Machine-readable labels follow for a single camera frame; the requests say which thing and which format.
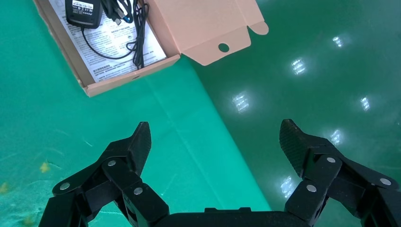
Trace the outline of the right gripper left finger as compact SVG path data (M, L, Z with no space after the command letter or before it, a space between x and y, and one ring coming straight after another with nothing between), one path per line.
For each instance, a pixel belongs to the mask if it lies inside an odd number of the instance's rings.
M169 207L140 176L150 149L149 124L140 122L131 136L111 142L96 162L53 187L39 225L86 227L114 203L131 226L156 226Z

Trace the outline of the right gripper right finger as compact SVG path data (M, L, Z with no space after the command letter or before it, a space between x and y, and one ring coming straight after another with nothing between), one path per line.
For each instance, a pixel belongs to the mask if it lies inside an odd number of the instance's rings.
M302 179L285 211L312 227L334 199L364 227L400 226L401 192L394 179L346 158L329 140L304 133L291 119L282 121L279 143Z

